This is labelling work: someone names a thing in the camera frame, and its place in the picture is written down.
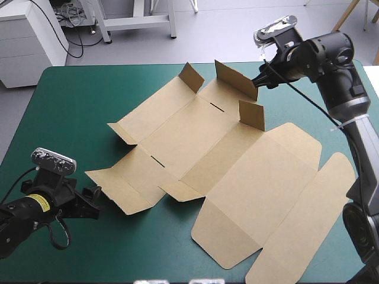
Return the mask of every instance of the white cable tie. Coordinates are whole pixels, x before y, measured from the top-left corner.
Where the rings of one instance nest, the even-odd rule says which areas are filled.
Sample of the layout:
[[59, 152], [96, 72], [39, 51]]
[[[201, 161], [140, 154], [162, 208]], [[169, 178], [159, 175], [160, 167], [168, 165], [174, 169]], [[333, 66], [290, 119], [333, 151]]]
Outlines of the white cable tie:
[[262, 46], [262, 53], [261, 53], [261, 55], [259, 56], [259, 60], [260, 60], [260, 61], [264, 61], [264, 60], [266, 59], [265, 45], [266, 45], [266, 44], [263, 44], [263, 46]]
[[341, 129], [344, 126], [346, 126], [346, 125], [348, 125], [348, 124], [350, 124], [350, 123], [352, 123], [354, 121], [361, 120], [362, 118], [365, 118], [365, 117], [369, 117], [369, 115], [368, 114], [362, 114], [362, 115], [360, 115], [358, 117], [354, 117], [351, 120], [347, 120], [346, 122], [341, 123], [339, 126], [333, 127], [332, 129], [330, 129], [330, 131], [335, 131], [335, 130]]

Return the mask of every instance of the cardboard slot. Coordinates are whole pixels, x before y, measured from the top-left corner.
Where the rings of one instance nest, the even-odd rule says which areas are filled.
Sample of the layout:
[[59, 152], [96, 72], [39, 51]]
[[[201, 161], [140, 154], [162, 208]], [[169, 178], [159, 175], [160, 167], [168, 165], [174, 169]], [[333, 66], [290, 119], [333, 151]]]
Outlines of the cardboard slot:
[[212, 106], [214, 106], [215, 108], [219, 109], [220, 111], [225, 112], [225, 111], [223, 111], [221, 108], [219, 108], [217, 105], [215, 105], [214, 103], [210, 102], [210, 104], [211, 104]]
[[154, 156], [151, 156], [151, 158], [153, 158], [158, 164], [160, 164], [162, 167], [165, 167], [160, 161], [158, 161], [156, 158], [154, 158]]

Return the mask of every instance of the gray floor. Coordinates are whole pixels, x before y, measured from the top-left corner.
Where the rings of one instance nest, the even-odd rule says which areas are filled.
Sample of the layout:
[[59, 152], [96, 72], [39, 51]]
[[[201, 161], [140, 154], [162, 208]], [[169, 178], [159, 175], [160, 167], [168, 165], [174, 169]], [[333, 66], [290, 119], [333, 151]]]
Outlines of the gray floor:
[[[132, 0], [102, 0], [109, 18], [130, 16]], [[176, 27], [178, 37], [172, 40], [168, 28], [112, 32], [112, 44], [100, 43], [85, 49], [80, 59], [68, 57], [67, 65], [94, 64], [154, 64], [202, 63], [217, 59], [222, 62], [258, 61], [260, 51], [253, 43], [253, 32], [265, 24], [293, 14], [298, 18], [297, 28], [303, 38], [331, 31], [350, 0], [198, 0], [199, 13], [194, 14], [189, 0], [176, 0]], [[348, 18], [341, 30], [349, 34], [355, 44], [355, 58], [371, 65], [379, 47], [379, 24], [369, 22], [364, 32], [364, 2]], [[377, 7], [370, 3], [369, 19]], [[157, 14], [166, 11], [161, 0]], [[83, 41], [92, 43], [100, 33], [89, 35], [81, 29]], [[72, 31], [67, 36], [77, 41]], [[77, 47], [70, 48], [79, 54]], [[271, 58], [275, 50], [268, 49]], [[0, 84], [0, 162], [7, 152], [15, 130], [31, 98], [34, 88], [5, 89]]]

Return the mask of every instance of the wooden leg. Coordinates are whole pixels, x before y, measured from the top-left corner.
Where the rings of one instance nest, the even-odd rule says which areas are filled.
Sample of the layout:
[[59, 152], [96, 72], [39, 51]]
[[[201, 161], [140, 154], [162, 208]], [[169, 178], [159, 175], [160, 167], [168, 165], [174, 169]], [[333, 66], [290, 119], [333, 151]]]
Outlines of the wooden leg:
[[375, 56], [375, 59], [374, 59], [374, 65], [379, 65], [379, 49], [378, 49], [377, 55]]
[[375, 14], [374, 18], [372, 18], [372, 22], [377, 22], [379, 20], [379, 9], [377, 13]]
[[351, 14], [351, 12], [354, 10], [355, 6], [358, 4], [359, 0], [353, 0], [349, 4], [349, 7], [346, 9], [346, 11], [343, 13], [341, 18], [338, 20], [337, 24], [334, 26], [332, 31], [337, 31], [339, 28], [341, 28], [341, 25], [346, 21], [348, 16]]

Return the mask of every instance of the yellow label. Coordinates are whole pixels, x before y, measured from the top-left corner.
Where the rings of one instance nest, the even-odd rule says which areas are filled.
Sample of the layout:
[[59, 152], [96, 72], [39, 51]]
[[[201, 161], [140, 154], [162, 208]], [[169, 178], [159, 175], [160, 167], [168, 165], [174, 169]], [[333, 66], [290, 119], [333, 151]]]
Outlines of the yellow label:
[[50, 204], [46, 199], [43, 198], [43, 196], [39, 194], [29, 194], [25, 197], [33, 198], [35, 201], [37, 201], [38, 204], [41, 206], [43, 212], [50, 210]]

